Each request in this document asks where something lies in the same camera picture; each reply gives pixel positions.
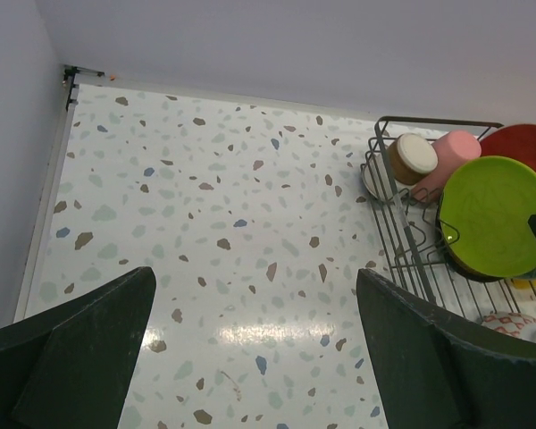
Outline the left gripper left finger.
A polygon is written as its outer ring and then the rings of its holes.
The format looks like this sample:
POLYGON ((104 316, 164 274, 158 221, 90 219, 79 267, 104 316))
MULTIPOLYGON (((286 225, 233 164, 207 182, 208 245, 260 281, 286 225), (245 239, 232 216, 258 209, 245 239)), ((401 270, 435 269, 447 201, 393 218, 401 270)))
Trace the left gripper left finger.
POLYGON ((118 426, 155 297, 138 267, 0 329, 0 428, 118 426))

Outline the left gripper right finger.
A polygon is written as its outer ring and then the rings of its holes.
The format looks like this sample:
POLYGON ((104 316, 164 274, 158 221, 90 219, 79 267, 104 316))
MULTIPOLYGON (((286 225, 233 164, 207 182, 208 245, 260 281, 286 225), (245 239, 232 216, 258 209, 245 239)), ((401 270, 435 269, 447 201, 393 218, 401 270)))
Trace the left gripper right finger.
POLYGON ((370 269, 356 296, 391 428, 536 428, 536 343, 493 332, 370 269))

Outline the red and blue plate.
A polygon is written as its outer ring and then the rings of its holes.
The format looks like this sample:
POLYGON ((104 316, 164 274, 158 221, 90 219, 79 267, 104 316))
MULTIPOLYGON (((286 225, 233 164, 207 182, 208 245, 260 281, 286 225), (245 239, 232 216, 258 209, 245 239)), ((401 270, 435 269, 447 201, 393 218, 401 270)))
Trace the red and blue plate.
POLYGON ((500 128, 481 140, 482 156, 503 156, 536 172, 536 124, 500 128))

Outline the blue patterned bowl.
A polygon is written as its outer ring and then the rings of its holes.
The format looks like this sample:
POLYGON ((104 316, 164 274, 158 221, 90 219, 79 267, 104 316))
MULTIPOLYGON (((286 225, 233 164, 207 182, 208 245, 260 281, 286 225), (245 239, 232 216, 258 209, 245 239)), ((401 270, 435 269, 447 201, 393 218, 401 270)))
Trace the blue patterned bowl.
POLYGON ((495 332, 536 344, 536 317, 521 313, 496 312, 485 315, 481 325, 495 332))

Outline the pink cup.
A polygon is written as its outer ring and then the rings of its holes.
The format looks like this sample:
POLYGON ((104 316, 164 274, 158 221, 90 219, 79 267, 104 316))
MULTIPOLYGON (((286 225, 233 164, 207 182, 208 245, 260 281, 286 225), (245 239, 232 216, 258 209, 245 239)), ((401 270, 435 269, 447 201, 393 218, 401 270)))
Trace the pink cup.
POLYGON ((438 157, 437 167, 411 189, 411 196, 422 203, 436 201, 450 176, 482 153, 479 140, 464 130, 445 134, 432 147, 438 157))

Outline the metal cup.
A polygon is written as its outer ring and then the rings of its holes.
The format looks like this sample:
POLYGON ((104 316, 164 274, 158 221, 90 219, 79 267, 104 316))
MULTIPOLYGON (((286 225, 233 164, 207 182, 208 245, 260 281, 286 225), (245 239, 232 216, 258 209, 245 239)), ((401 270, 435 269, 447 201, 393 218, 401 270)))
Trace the metal cup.
POLYGON ((412 186, 429 175, 439 158, 431 143, 414 133, 404 133, 389 145, 389 164, 400 183, 412 186))

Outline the wire dish rack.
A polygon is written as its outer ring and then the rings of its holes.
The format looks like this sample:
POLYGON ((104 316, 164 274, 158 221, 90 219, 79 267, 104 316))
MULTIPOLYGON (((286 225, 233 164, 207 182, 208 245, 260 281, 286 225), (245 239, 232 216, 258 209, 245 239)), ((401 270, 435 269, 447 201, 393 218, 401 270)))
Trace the wire dish rack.
POLYGON ((416 297, 474 322, 495 312, 536 317, 536 289, 518 290, 509 279, 474 282, 450 268, 435 243, 438 202, 419 202, 408 189, 399 187, 387 165, 387 147, 407 130, 433 142, 453 130, 468 130, 483 139, 502 126, 500 122, 383 116, 373 126, 360 166, 362 178, 372 181, 370 204, 391 280, 416 297))

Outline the yellow patterned plate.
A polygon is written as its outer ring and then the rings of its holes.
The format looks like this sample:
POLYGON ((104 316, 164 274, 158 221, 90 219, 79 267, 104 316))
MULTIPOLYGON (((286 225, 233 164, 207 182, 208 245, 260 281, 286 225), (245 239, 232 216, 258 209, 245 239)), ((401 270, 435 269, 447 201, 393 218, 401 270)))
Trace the yellow patterned plate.
POLYGON ((444 240, 441 222, 438 215, 436 215, 434 229, 436 247, 442 254, 446 264, 456 273, 474 282, 497 282, 501 280, 501 277, 493 277, 475 272, 474 270, 468 268, 456 257, 449 245, 444 240))

